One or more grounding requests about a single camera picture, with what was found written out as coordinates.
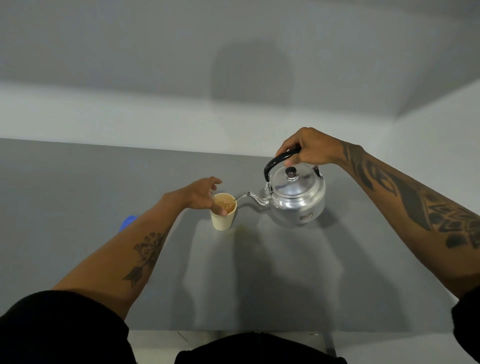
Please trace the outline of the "person's left hand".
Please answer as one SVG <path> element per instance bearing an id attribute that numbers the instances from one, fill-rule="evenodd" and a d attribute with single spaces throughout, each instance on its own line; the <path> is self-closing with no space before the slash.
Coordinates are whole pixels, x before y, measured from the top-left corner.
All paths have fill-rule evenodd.
<path id="1" fill-rule="evenodd" d="M 217 177 L 202 178 L 165 193 L 158 204 L 171 214 L 180 214 L 185 209 L 210 210 L 213 201 L 212 191 L 216 191 L 217 185 L 220 184 L 222 180 Z"/>

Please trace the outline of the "person's right hand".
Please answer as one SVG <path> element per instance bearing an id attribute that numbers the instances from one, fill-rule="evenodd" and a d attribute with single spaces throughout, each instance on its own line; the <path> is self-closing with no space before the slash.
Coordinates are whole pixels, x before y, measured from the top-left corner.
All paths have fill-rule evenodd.
<path id="1" fill-rule="evenodd" d="M 277 150 L 275 157 L 296 147 L 301 148 L 302 163 L 338 166 L 346 163 L 343 141 L 311 127 L 302 127 L 288 137 Z"/>

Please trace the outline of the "cream paper cup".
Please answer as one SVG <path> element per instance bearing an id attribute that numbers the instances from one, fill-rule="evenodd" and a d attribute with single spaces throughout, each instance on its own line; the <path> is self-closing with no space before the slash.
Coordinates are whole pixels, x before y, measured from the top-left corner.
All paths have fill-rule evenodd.
<path id="1" fill-rule="evenodd" d="M 232 213 L 230 213 L 226 216 L 215 215 L 210 211 L 213 227 L 218 231 L 228 230 L 231 227 L 231 224 L 233 222 L 233 218 L 235 216 L 236 209 L 235 209 L 235 211 L 233 211 Z"/>

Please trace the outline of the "silver metal kettle black handle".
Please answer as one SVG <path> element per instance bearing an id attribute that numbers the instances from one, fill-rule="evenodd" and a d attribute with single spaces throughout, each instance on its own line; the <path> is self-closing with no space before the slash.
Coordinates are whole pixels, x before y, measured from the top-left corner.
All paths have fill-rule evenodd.
<path id="1" fill-rule="evenodd" d="M 247 191 L 234 198 L 238 202 L 251 197 L 258 205 L 271 209 L 277 219 L 293 225 L 315 220 L 323 212 L 326 201 L 326 182 L 317 165 L 299 163 L 291 167 L 273 169 L 301 152 L 297 145 L 270 160 L 263 169 L 266 181 L 265 197 Z"/>

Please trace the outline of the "person's left forearm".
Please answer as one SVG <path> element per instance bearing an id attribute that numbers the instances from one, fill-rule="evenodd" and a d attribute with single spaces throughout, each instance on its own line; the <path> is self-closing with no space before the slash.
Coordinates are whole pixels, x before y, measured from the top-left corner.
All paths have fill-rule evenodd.
<path id="1" fill-rule="evenodd" d="M 187 202 L 182 190 L 164 194 L 152 208 L 83 259 L 52 290 L 81 294 L 125 320 Z"/>

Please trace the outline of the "person's right forearm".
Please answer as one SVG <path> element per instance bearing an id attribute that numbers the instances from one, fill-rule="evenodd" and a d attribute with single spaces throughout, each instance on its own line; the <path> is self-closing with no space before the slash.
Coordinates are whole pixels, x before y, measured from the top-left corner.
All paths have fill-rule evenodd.
<path id="1" fill-rule="evenodd" d="M 340 141 L 336 162 L 367 194 L 412 254 L 460 299 L 480 287 L 480 215 Z"/>

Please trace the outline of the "brown tea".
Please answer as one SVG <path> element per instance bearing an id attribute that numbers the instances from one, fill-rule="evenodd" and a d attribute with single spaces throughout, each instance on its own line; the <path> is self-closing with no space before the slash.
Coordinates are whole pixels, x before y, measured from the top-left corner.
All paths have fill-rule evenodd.
<path id="1" fill-rule="evenodd" d="M 227 215 L 235 211 L 237 207 L 237 201 L 235 200 L 235 197 L 228 193 L 218 193 L 213 196 L 213 200 L 215 204 L 226 211 Z"/>

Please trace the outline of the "person's black shirt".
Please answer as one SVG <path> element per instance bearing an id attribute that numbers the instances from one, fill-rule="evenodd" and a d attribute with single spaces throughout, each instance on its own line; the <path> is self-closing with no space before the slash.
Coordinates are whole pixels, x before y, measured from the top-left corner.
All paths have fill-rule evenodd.
<path id="1" fill-rule="evenodd" d="M 0 364 L 137 364 L 129 327 L 81 294 L 45 290 L 0 317 Z M 243 332 L 177 354 L 174 364 L 347 364 L 268 333 Z"/>

